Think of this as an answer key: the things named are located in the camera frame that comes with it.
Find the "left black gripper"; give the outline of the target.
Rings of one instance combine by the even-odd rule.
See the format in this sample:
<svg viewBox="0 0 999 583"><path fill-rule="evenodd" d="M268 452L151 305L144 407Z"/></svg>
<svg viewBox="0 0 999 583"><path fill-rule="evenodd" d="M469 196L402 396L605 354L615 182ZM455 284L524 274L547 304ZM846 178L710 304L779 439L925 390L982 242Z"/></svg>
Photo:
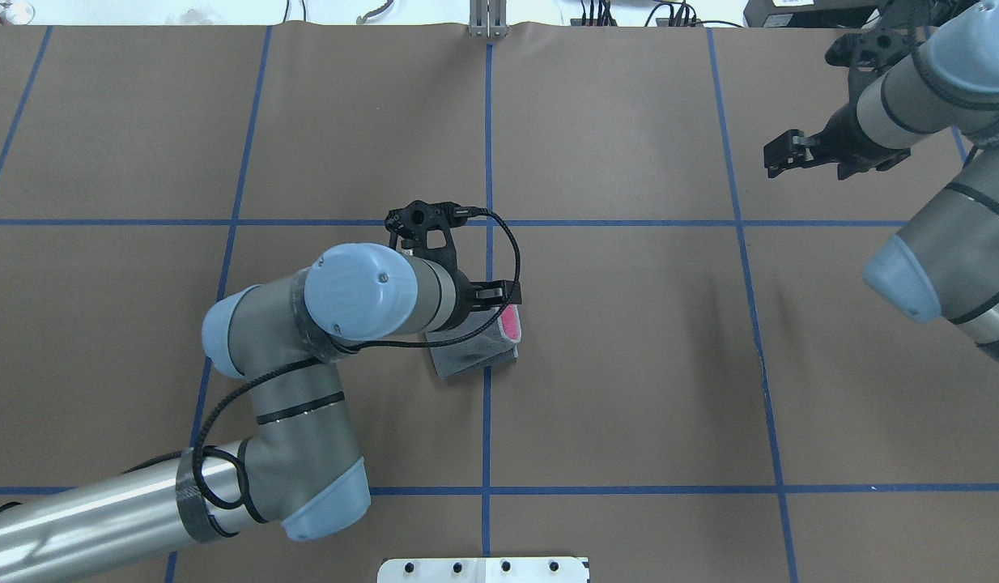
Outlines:
<svg viewBox="0 0 999 583"><path fill-rule="evenodd" d="M491 313L508 305L521 305L521 284L514 280L471 281L462 270L452 273L455 307L450 315L450 331L470 320L471 314Z"/></svg>

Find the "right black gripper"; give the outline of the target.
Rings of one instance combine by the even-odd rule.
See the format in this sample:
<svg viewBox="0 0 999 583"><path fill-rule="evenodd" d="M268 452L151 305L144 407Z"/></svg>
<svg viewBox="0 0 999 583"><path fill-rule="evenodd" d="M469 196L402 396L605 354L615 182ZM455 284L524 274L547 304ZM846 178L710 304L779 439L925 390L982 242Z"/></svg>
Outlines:
<svg viewBox="0 0 999 583"><path fill-rule="evenodd" d="M846 181L869 170L887 171L909 159L910 148L894 149L874 143L861 128L854 104L837 110L814 140L799 129L785 130L763 147L763 166L770 180L793 169L836 164L836 176Z"/></svg>

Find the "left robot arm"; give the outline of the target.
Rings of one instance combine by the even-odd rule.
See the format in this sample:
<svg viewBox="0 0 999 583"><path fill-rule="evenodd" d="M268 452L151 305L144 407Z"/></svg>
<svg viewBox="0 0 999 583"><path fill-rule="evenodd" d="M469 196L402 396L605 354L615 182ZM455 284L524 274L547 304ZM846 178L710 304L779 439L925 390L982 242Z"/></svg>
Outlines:
<svg viewBox="0 0 999 583"><path fill-rule="evenodd" d="M205 355L241 381L191 447L113 479L0 506L0 582L66 582L277 521L314 540L355 524L371 494L337 369L400 336L496 320L521 281L470 282L448 249L350 243L205 314Z"/></svg>

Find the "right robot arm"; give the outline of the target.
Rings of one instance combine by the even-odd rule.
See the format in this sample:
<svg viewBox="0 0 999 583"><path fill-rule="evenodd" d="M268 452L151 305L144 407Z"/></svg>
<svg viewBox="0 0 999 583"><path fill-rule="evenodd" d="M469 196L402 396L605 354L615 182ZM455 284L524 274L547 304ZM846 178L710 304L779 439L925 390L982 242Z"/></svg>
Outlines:
<svg viewBox="0 0 999 583"><path fill-rule="evenodd" d="M834 40L848 98L821 130L763 145L769 177L834 167L839 180L888 171L918 144L957 144L954 174L863 266L911 321L949 322L999 363L999 1L969 1L932 31L933 1L895 1L872 26Z"/></svg>

